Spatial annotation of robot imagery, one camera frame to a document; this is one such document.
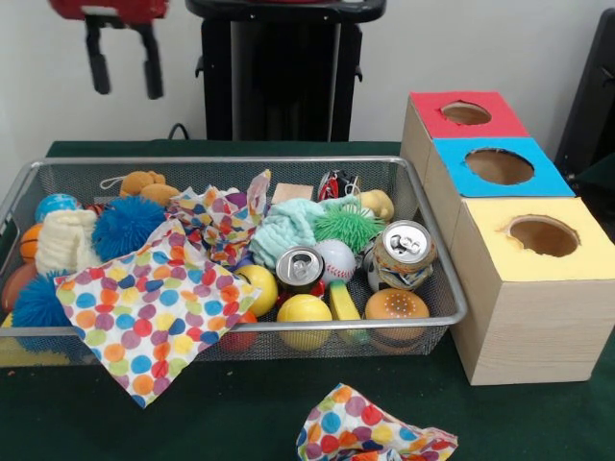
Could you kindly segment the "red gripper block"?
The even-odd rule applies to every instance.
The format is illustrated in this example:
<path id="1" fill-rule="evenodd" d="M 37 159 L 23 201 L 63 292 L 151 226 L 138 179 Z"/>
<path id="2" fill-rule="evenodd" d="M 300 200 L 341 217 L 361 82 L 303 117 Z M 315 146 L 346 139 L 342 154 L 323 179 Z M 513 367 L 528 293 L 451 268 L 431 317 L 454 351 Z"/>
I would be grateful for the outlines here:
<path id="1" fill-rule="evenodd" d="M 100 21 L 102 16 L 119 19 L 124 24 L 136 24 L 145 49 L 144 75 L 147 95 L 150 100 L 163 96 L 162 73 L 158 42 L 151 22 L 164 18 L 169 2 L 166 0 L 51 0 L 51 7 L 63 18 L 86 20 L 86 50 L 93 87 L 96 92 L 107 95 L 111 83 L 106 58 L 100 48 Z"/>

